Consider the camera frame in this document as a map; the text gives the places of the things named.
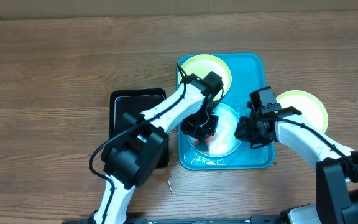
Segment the green and orange sponge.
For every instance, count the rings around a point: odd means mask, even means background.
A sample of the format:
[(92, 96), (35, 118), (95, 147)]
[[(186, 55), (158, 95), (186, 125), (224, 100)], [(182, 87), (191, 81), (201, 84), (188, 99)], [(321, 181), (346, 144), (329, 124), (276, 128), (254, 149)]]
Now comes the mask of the green and orange sponge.
[(205, 154), (209, 155), (210, 154), (210, 148), (211, 148), (211, 144), (213, 143), (213, 141), (217, 138), (218, 134), (214, 133), (212, 136), (209, 136), (206, 140), (205, 140), (205, 144), (207, 147), (207, 151), (205, 152)]

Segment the light blue plate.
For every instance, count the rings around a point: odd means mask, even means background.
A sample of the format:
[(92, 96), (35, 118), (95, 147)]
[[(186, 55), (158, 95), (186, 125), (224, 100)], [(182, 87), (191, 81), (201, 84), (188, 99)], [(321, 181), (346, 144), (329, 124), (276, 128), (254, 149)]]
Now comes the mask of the light blue plate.
[(193, 137), (188, 137), (188, 139), (192, 146), (203, 155), (209, 157), (227, 156), (234, 152), (241, 143), (241, 141), (234, 136), (239, 115), (233, 108), (223, 103), (218, 104), (213, 114), (219, 117), (215, 132), (218, 136), (211, 144), (210, 154), (205, 154), (207, 151), (205, 141), (200, 141)]

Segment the yellow plate tray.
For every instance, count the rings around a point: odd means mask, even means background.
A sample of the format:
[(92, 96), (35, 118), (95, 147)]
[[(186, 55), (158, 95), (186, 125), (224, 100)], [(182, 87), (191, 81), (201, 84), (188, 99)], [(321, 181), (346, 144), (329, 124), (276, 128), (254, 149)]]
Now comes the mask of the yellow plate tray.
[(322, 102), (306, 91), (290, 90), (276, 97), (282, 108), (295, 107), (322, 133), (328, 128), (328, 112)]
[(209, 72), (214, 72), (220, 77), (222, 77), (223, 90), (220, 90), (219, 93), (214, 97), (214, 101), (221, 100), (231, 87), (231, 71), (226, 62), (224, 62), (222, 59), (215, 55), (194, 55), (189, 59), (186, 59), (181, 64), (181, 67), (182, 69), (184, 69), (187, 75), (191, 75), (194, 73), (198, 77), (204, 78)]

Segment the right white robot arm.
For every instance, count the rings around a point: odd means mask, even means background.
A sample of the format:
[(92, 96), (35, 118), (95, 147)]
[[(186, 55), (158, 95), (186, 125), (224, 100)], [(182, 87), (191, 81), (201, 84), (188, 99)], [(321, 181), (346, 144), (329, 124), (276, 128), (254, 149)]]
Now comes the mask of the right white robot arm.
[(312, 127), (294, 107), (264, 106), (242, 116), (234, 135), (251, 149), (279, 142), (316, 173), (316, 202), (283, 211), (277, 223), (358, 223), (358, 151)]

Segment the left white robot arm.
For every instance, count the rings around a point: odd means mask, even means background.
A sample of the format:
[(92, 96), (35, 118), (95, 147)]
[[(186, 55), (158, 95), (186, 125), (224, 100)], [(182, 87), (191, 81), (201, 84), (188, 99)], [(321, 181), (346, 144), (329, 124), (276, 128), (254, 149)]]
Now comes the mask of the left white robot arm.
[(174, 127), (199, 141), (213, 136), (218, 124), (218, 117), (211, 113), (214, 97), (222, 92), (222, 78), (214, 72), (204, 78), (185, 75), (177, 91), (157, 106), (138, 115), (124, 113), (123, 128), (93, 153), (101, 156), (104, 168), (98, 172), (90, 165), (90, 171), (104, 179), (106, 187), (88, 223), (125, 222), (135, 188), (155, 169)]

